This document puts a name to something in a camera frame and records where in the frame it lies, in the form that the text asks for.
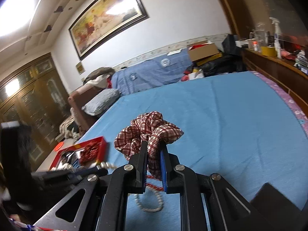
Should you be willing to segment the red plaid scrunchie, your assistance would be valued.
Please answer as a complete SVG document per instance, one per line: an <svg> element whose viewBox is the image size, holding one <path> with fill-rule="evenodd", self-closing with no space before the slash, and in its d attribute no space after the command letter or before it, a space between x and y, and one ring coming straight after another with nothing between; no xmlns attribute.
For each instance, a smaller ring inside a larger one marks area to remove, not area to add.
<svg viewBox="0 0 308 231"><path fill-rule="evenodd" d="M114 147L130 160L134 154L140 152L141 143L146 141L148 171L154 178L161 180L159 143L164 141L166 144L172 144L182 135L184 132L175 124L165 121L160 112L152 111L131 120L131 124L117 134Z"/></svg>

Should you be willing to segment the red patterned scrunchie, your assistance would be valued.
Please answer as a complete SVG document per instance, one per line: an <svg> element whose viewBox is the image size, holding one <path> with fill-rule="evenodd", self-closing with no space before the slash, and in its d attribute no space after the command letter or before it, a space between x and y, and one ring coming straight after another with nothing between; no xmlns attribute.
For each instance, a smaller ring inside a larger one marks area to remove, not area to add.
<svg viewBox="0 0 308 231"><path fill-rule="evenodd" d="M99 153L99 142L91 142L85 146L85 148L80 152L80 165L84 166L88 162L96 160Z"/></svg>

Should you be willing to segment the red gift box tray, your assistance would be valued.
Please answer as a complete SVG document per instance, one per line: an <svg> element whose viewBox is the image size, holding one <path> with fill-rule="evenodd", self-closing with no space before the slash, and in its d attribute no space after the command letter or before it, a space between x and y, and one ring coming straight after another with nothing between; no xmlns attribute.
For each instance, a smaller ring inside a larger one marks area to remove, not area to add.
<svg viewBox="0 0 308 231"><path fill-rule="evenodd" d="M104 137L74 144L58 151L49 170L91 168L104 161L108 144Z"/></svg>

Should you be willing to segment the red plastic stool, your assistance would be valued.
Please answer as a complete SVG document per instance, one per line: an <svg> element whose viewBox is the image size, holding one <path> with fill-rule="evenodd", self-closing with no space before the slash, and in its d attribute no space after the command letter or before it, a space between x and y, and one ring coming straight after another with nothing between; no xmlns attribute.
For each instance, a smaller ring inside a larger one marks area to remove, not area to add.
<svg viewBox="0 0 308 231"><path fill-rule="evenodd" d="M59 151L63 147L63 145L64 145L64 141L59 142L53 151L55 152Z"/></svg>

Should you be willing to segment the grey pillow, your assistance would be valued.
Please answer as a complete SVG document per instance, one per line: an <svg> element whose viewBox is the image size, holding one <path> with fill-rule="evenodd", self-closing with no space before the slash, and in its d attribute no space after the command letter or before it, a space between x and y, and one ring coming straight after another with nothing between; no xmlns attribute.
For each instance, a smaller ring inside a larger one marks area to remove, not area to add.
<svg viewBox="0 0 308 231"><path fill-rule="evenodd" d="M121 96L118 89L104 89L81 109L90 116L97 116L108 110Z"/></svg>

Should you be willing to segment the blue bed cover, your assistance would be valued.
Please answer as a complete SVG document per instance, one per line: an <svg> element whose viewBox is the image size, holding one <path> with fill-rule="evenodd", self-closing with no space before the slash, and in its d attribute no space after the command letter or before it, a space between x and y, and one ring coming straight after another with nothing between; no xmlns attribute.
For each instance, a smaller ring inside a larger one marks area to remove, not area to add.
<svg viewBox="0 0 308 231"><path fill-rule="evenodd" d="M219 173L249 202L264 203L271 184L295 206L265 212L278 230L296 230L307 202L307 114L279 86L249 71L122 96L82 141L117 134L138 115L157 111L183 130L168 146L194 172Z"/></svg>

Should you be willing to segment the wooden wardrobe glass doors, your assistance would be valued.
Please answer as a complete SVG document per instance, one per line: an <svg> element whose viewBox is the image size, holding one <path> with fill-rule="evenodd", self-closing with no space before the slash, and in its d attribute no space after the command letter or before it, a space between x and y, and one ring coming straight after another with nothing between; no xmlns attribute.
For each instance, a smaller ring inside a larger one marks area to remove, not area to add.
<svg viewBox="0 0 308 231"><path fill-rule="evenodd" d="M1 121L22 121L31 127L34 144L28 153L34 171L58 143L59 126L70 115L67 99L50 53L1 80Z"/></svg>

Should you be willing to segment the blue checked folded blanket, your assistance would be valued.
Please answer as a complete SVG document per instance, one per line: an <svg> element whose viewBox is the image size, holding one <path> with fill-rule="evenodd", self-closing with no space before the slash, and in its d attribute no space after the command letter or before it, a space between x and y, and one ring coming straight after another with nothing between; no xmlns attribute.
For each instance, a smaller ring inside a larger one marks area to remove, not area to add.
<svg viewBox="0 0 308 231"><path fill-rule="evenodd" d="M173 84L181 80L184 71L192 64L188 50L182 49L115 72L111 85L122 95L128 95Z"/></svg>

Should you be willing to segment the cardboard box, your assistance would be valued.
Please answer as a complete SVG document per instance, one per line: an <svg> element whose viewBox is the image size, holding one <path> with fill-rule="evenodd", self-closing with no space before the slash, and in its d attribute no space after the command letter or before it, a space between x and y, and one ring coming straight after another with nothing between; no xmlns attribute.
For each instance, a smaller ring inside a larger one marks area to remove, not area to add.
<svg viewBox="0 0 308 231"><path fill-rule="evenodd" d="M213 56L219 53L218 48L212 42L202 41L187 46L188 55L192 62Z"/></svg>

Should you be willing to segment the wooden side shelf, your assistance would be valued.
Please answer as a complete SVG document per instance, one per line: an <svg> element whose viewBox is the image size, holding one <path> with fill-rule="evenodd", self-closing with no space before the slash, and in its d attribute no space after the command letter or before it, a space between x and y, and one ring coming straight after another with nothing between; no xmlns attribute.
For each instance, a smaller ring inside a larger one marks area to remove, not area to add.
<svg viewBox="0 0 308 231"><path fill-rule="evenodd" d="M241 54L248 69L257 71L274 81L307 114L307 75L296 69L293 62L264 56L248 49L242 49Z"/></svg>

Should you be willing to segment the framed horse painting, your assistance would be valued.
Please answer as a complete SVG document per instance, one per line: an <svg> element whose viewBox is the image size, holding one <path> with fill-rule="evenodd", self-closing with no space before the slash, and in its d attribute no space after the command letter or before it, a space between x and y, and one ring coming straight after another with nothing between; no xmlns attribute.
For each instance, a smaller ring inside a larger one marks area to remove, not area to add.
<svg viewBox="0 0 308 231"><path fill-rule="evenodd" d="M148 18L141 0L94 0L69 28L80 60L129 27Z"/></svg>

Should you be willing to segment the white spray bottle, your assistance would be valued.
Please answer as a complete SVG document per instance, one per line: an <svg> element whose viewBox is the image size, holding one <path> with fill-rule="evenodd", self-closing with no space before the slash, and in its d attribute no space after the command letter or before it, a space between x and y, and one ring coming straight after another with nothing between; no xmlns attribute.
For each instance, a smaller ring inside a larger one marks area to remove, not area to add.
<svg viewBox="0 0 308 231"><path fill-rule="evenodd" d="M278 59L282 59L281 56L281 46L280 46L280 42L279 42L279 38L281 36L281 29L280 29L280 21L274 17L269 17L269 19L271 20L271 23L274 25L274 47L277 53L277 58Z"/></svg>

